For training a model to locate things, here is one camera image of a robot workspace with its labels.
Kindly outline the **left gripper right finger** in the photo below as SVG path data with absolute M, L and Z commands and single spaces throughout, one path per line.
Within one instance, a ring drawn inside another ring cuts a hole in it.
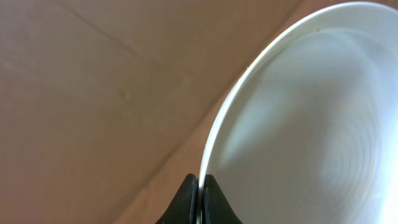
M 215 177 L 206 175 L 202 200 L 202 223 L 243 224 L 231 208 Z

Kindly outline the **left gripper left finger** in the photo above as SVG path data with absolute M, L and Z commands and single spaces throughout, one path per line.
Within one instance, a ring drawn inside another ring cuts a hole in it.
M 198 179 L 188 174 L 163 215 L 155 224 L 195 224 L 197 220 Z

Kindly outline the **light blue rimmed plate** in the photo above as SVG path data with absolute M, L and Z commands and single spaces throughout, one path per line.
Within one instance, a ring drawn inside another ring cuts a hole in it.
M 200 167 L 242 223 L 397 222 L 397 10 L 319 9 L 225 98 Z

